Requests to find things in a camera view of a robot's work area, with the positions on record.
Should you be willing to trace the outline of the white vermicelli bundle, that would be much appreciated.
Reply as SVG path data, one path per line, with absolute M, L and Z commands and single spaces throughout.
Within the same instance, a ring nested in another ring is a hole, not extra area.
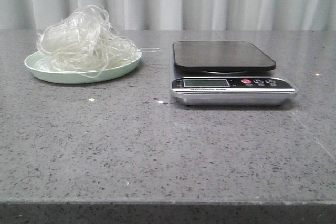
M 96 76 L 106 69 L 121 67 L 139 59 L 141 52 L 158 52 L 160 48 L 138 48 L 126 36 L 119 35 L 101 6 L 77 8 L 62 21 L 46 28 L 36 42 L 43 58 L 39 70 L 72 72 Z

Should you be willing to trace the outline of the light green plate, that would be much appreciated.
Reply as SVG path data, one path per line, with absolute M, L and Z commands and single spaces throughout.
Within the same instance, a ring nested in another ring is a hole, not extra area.
M 102 72 L 51 72 L 45 67 L 41 69 L 37 63 L 44 56 L 39 52 L 29 55 L 24 63 L 31 74 L 40 80 L 58 84 L 86 84 L 116 79 L 132 72 L 140 63 L 141 56 L 142 52 L 138 51 L 132 62 L 123 66 L 105 69 Z

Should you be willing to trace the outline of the silver digital kitchen scale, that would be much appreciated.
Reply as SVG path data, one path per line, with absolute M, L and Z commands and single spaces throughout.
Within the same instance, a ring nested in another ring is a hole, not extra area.
M 178 41 L 172 48 L 171 92 L 183 105 L 277 106 L 297 95 L 250 42 Z

